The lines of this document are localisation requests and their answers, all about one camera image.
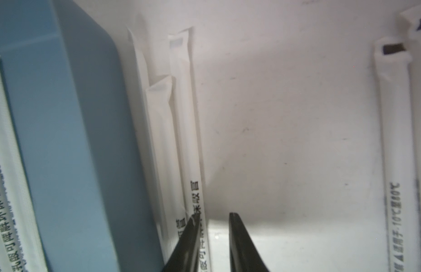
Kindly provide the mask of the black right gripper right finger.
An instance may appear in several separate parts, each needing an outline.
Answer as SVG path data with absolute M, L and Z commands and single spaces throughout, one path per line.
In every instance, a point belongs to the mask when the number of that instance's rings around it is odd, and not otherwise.
M 232 272 L 269 272 L 238 213 L 229 214 L 229 252 Z

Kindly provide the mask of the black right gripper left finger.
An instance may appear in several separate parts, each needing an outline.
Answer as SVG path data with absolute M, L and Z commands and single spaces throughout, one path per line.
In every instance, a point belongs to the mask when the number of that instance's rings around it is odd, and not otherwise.
M 162 272 L 197 272 L 200 248 L 200 214 L 193 214 Z

